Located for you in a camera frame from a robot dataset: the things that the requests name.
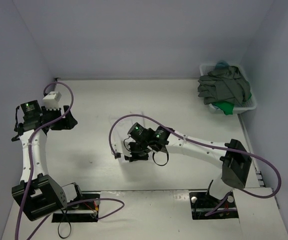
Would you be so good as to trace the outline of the white t shirt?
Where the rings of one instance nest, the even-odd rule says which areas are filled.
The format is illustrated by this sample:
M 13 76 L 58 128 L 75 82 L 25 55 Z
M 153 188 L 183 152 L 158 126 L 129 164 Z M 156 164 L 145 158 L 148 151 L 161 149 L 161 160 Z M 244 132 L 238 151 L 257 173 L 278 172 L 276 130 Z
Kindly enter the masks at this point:
M 124 118 L 124 119 L 120 120 L 115 125 L 115 127 L 112 131 L 112 135 L 111 135 L 112 146 L 113 146 L 113 142 L 115 142 L 117 140 L 123 140 L 126 142 L 134 142 L 134 140 L 132 138 L 130 138 L 127 134 L 127 132 L 133 126 L 134 123 L 139 123 L 143 127 L 145 126 L 144 118 L 143 117 L 135 117 L 135 116 Z

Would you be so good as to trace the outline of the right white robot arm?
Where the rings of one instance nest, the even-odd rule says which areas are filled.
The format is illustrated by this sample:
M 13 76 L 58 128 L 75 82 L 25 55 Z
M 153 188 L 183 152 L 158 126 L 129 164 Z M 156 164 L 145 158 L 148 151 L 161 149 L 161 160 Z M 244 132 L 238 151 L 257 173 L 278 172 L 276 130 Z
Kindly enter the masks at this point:
M 221 173 L 208 186 L 205 200 L 211 206 L 216 206 L 233 189 L 243 190 L 249 174 L 252 159 L 243 154 L 246 149 L 238 140 L 231 139 L 229 143 L 202 142 L 195 144 L 199 139 L 189 139 L 179 136 L 179 132 L 171 133 L 166 128 L 159 126 L 156 130 L 145 128 L 139 123 L 134 123 L 127 136 L 133 141 L 125 147 L 130 152 L 129 161 L 147 160 L 148 155 L 154 158 L 157 153 L 188 156 L 205 161 L 221 170 Z

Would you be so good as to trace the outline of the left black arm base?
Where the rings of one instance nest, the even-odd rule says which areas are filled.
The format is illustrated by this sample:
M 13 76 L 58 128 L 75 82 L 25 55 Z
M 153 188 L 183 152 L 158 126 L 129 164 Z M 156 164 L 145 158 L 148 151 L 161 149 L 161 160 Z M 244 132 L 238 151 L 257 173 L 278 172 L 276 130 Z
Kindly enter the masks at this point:
M 60 239 L 70 237 L 74 223 L 96 223 L 98 221 L 99 202 L 83 202 L 67 209 L 56 211 L 52 215 L 52 223 L 57 223 L 57 234 Z

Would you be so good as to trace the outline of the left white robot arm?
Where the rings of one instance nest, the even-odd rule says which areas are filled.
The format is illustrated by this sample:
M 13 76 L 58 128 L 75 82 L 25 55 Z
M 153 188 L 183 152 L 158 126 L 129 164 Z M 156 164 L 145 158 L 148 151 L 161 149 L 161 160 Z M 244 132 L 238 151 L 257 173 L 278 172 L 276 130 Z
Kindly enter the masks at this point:
M 12 187 L 12 196 L 23 209 L 26 217 L 35 221 L 69 206 L 73 210 L 82 207 L 84 198 L 77 192 L 67 196 L 64 189 L 49 175 L 46 160 L 47 133 L 50 130 L 71 130 L 77 121 L 71 114 L 71 105 L 48 109 L 37 100 L 17 107 L 22 109 L 23 122 L 16 122 L 17 135 L 12 141 L 20 141 L 23 149 L 23 172 L 20 183 Z

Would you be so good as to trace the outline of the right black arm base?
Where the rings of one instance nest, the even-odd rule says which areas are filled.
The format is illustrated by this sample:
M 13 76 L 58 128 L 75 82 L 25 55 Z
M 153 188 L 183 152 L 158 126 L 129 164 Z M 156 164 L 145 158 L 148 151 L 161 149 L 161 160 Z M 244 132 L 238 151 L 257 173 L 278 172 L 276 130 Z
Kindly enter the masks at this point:
M 193 220 L 225 220 L 238 219 L 238 211 L 233 192 L 218 207 L 221 200 L 213 198 L 205 191 L 189 192 L 191 215 Z

